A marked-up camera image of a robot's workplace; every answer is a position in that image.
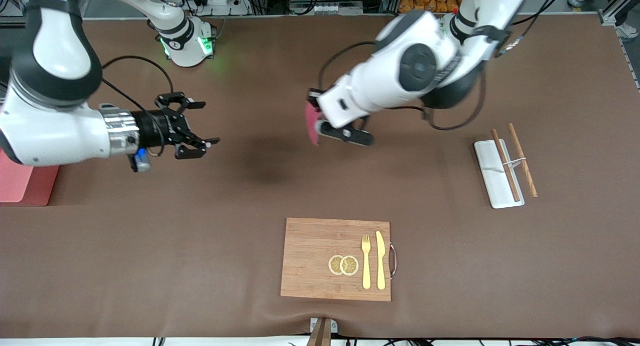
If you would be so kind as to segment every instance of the gold fork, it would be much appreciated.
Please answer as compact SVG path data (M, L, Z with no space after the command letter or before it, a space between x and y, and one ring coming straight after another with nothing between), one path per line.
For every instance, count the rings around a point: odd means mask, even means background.
M371 251L371 242L368 236L362 236L362 253L364 254L364 269L362 270L362 287L364 289L371 288L371 272L369 269L369 252Z

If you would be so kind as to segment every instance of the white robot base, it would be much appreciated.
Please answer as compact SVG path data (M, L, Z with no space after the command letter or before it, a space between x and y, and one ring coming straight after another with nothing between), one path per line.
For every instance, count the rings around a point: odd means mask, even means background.
M194 67L205 59L213 59L216 47L217 29L197 17L189 17L193 22L193 35L181 50L172 49L160 38L167 59L180 67Z

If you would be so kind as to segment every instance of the printed lemon slice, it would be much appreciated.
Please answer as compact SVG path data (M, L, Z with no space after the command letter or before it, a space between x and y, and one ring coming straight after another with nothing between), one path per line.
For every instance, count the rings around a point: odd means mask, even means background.
M340 271L345 276L353 276L358 271L358 260L352 255L348 255L342 258L340 262Z
M343 261L341 255L333 255L329 258L329 271L334 275L342 275L343 271L340 269L340 263Z

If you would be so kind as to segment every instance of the pink cloth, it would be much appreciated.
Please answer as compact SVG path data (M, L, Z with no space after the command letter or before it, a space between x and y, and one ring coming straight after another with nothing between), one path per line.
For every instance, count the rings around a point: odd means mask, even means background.
M304 109L304 116L306 117L306 131L309 134L309 138L311 139L311 143L314 145L318 145L318 132L316 132L316 122L322 116L322 113L318 111L310 102L306 103L306 108Z
M0 150L0 205L47 205L58 168L14 163Z

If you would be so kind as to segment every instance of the wooden stick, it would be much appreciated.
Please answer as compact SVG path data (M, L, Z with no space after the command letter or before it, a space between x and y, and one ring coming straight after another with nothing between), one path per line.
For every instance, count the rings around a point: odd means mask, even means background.
M511 133L511 138L513 138L513 142L516 144L516 151L518 152L518 158L524 158L524 152L522 152L522 146L518 139L518 135L516 134L516 129L514 128L513 123L509 123L509 133ZM533 178L531 178L531 171L529 169L529 164L526 159L522 160L522 169L524 170L524 175L526 177L526 184L528 185L528 190L531 193L533 198L538 196L538 192L536 191L536 185L533 184Z
M309 341L306 343L306 346L320 346L322 344L322 337L325 332L326 323L326 318L318 318L315 323L315 327L313 328L313 332L311 332L311 336L309 337Z
M512 169L509 167L507 163L507 157L505 156L505 151L503 150L503 146L500 143L500 139L498 138L498 132L495 129L491 130L491 135L493 136L493 142L495 143L496 148L498 148L498 154L500 155L500 160L502 161L502 167L504 168L504 172L507 175L507 180L509 181L509 187L511 188L511 194L513 195L513 200L515 202L520 201L520 195L518 194L518 190L516 189L516 183L514 182L514 177L512 175Z
M331 321L329 319L318 318L306 346L331 346Z

